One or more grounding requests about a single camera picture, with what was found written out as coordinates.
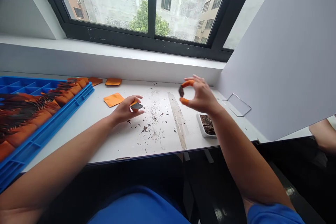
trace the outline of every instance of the hand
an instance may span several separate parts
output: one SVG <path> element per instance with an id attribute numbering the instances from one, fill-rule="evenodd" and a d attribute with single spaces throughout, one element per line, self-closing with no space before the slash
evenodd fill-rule
<path id="1" fill-rule="evenodd" d="M 138 103 L 141 103 L 140 99 L 142 99 L 142 96 L 139 95 L 128 96 L 118 105 L 118 107 L 112 112 L 112 114 L 109 115 L 110 119 L 113 120 L 114 123 L 118 124 L 143 114 L 144 110 L 132 112 L 130 109 L 130 105 L 133 102 L 136 101 Z"/>
<path id="2" fill-rule="evenodd" d="M 205 82 L 204 79 L 194 75 L 194 77 L 185 78 L 184 80 L 195 81 L 193 84 L 195 89 L 195 97 L 190 101 L 184 98 L 180 98 L 180 101 L 183 105 L 208 115 L 214 114 L 223 108 L 214 97 L 209 85 Z"/>

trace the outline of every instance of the orange square pad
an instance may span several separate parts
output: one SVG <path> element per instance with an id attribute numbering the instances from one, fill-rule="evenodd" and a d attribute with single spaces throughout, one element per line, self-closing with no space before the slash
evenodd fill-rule
<path id="1" fill-rule="evenodd" d="M 105 85 L 120 85 L 121 79 L 108 78 Z"/>
<path id="2" fill-rule="evenodd" d="M 99 79 L 99 78 L 96 78 L 96 77 L 90 77 L 89 81 L 92 82 L 92 86 L 96 86 L 96 85 L 102 83 L 103 79 Z"/>
<path id="3" fill-rule="evenodd" d="M 119 94 L 115 93 L 113 95 L 107 96 L 104 98 L 104 102 L 109 106 L 113 107 L 119 103 L 121 103 L 124 100 L 124 98 Z"/>

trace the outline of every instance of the tree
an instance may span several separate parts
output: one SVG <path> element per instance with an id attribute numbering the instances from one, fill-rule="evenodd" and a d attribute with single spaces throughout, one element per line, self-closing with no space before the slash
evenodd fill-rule
<path id="1" fill-rule="evenodd" d="M 148 32 L 148 1 L 142 0 L 140 8 L 136 11 L 136 16 L 129 23 L 129 28 L 138 32 Z M 165 19 L 156 14 L 155 34 L 168 36 L 170 33 L 169 24 Z"/>

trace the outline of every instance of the white table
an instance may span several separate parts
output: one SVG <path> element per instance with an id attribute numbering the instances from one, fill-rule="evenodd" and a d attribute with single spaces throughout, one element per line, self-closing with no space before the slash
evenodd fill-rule
<path id="1" fill-rule="evenodd" d="M 3 75 L 51 79 L 68 78 L 68 76 L 0 72 L 0 76 Z M 130 123 L 124 122 L 119 124 L 111 132 L 107 141 L 93 156 L 89 163 L 178 153 L 219 145 L 217 139 L 205 139 L 202 137 L 196 119 L 197 112 L 182 105 L 178 101 L 177 103 L 180 106 L 185 121 L 185 124 L 182 127 L 185 135 L 186 150 L 183 150 L 178 133 L 176 132 L 176 125 L 168 98 L 168 93 L 170 92 L 176 100 L 179 99 L 178 88 L 180 84 L 123 80 L 120 86 L 107 87 L 104 84 L 105 81 L 106 80 L 94 87 L 95 91 L 93 94 L 73 114 L 38 155 L 36 155 L 23 172 L 28 171 L 57 148 L 98 120 L 112 113 L 116 106 L 109 108 L 105 104 L 103 98 L 114 93 L 120 93 L 124 98 L 135 94 L 142 95 L 142 105 L 144 106 L 146 113 L 133 118 Z M 259 141 L 260 143 L 268 142 L 268 140 L 264 139 L 244 117 L 235 116 L 235 114 L 228 108 L 228 105 L 222 102 L 223 97 L 218 91 L 213 90 L 213 92 L 219 103 L 233 117 L 250 141 Z M 187 87 L 184 89 L 184 93 L 185 98 L 192 99 L 195 92 L 192 87 Z M 147 132 L 143 132 L 144 126 L 148 127 Z M 309 130 L 305 128 L 290 134 L 283 139 L 298 138 L 308 135 L 311 134 Z"/>

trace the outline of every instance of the blue grid tray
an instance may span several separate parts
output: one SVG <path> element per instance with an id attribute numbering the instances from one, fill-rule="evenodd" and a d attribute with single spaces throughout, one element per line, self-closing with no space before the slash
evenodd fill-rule
<path id="1" fill-rule="evenodd" d="M 59 82 L 64 81 L 66 80 L 1 76 L 0 93 L 41 95 L 41 92 L 48 93 L 50 89 L 57 88 Z M 33 135 L 16 148 L 11 155 L 0 163 L 0 193 L 5 190 L 12 180 L 30 163 L 93 91 L 94 89 L 90 82 L 53 115 L 53 117 L 38 128 Z"/>

